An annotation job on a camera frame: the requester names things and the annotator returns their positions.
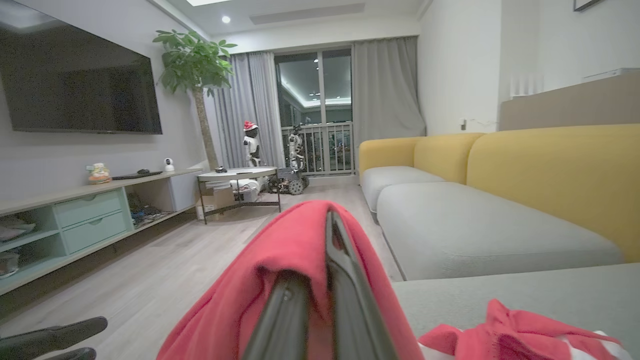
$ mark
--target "gray sofa cushion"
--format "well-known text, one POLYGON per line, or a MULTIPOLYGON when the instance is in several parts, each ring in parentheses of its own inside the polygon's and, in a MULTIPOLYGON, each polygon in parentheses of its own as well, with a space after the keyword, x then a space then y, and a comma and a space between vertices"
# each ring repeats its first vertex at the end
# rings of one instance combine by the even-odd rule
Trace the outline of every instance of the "gray sofa cushion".
POLYGON ((376 167, 367 169, 360 178, 364 197, 372 213, 376 212, 378 196, 390 185, 410 183, 432 183, 445 181, 440 176, 413 167, 376 167))
POLYGON ((389 186, 378 220, 408 280, 624 262, 592 231, 457 183, 389 186))
POLYGON ((640 359, 640 264, 598 266, 461 279, 396 282, 416 336, 441 323, 469 329, 483 323, 491 299, 622 341, 640 359))

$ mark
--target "gray ottoman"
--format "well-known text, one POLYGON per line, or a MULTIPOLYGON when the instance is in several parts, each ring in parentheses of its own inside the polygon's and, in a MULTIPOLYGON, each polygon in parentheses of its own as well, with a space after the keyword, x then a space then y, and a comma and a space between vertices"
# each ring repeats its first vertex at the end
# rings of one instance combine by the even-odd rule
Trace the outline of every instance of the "gray ottoman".
POLYGON ((483 323, 491 299, 617 338, 640 359, 640 264, 395 282, 416 336, 441 323, 469 329, 483 323))

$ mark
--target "plant leaf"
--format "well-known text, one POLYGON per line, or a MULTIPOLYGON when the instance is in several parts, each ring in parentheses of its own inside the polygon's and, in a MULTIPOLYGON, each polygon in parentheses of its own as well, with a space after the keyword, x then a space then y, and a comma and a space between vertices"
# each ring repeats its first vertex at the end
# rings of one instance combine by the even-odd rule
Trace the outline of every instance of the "plant leaf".
POLYGON ((154 42, 162 42, 165 52, 162 55, 164 72, 158 79, 169 91, 206 88, 209 96, 216 87, 229 86, 228 76, 233 74, 225 47, 234 47, 225 40, 220 44, 202 38, 198 33, 188 34, 173 31, 158 31, 154 42))

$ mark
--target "ceiling vent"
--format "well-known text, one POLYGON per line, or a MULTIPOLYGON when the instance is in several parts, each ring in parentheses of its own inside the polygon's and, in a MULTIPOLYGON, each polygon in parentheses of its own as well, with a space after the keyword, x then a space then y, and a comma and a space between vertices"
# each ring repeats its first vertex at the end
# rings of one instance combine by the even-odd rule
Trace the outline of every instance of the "ceiling vent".
POLYGON ((274 22, 315 19, 317 17, 346 15, 350 13, 362 13, 362 12, 364 12, 364 3, 357 3, 357 4, 340 5, 340 6, 328 6, 326 8, 296 10, 293 12, 253 15, 253 16, 249 16, 249 19, 251 19, 251 21, 255 25, 262 25, 262 24, 272 24, 274 22))

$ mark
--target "pink towel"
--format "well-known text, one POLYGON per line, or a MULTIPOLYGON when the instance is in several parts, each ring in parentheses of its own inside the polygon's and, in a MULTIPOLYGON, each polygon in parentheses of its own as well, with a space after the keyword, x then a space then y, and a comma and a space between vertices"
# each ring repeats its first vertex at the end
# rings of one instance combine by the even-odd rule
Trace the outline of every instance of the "pink towel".
POLYGON ((439 325, 419 339, 436 352, 426 360, 577 360, 630 359, 614 338, 566 325, 498 300, 488 305, 486 322, 461 331, 439 325))
POLYGON ((277 272, 296 270, 311 280, 309 359, 332 358, 332 316, 324 259, 326 214, 342 217, 400 360, 422 359, 378 256, 360 224, 328 201, 298 204, 282 213, 238 255, 167 337, 158 360, 230 360, 241 357, 277 272))

